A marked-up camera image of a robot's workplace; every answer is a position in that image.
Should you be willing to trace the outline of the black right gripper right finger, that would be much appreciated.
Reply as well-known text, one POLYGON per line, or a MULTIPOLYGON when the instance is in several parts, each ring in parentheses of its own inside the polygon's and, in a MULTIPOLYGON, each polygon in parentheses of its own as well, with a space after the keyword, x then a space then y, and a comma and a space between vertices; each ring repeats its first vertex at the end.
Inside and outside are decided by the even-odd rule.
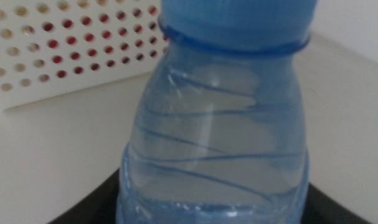
POLYGON ((371 224, 309 184, 302 224, 371 224))

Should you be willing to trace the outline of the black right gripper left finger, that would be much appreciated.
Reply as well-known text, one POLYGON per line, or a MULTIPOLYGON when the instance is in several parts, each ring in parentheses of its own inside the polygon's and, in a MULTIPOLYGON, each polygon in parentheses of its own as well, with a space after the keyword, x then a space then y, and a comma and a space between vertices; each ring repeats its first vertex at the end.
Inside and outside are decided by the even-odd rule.
POLYGON ((115 223, 119 169, 99 187, 49 224, 115 223))

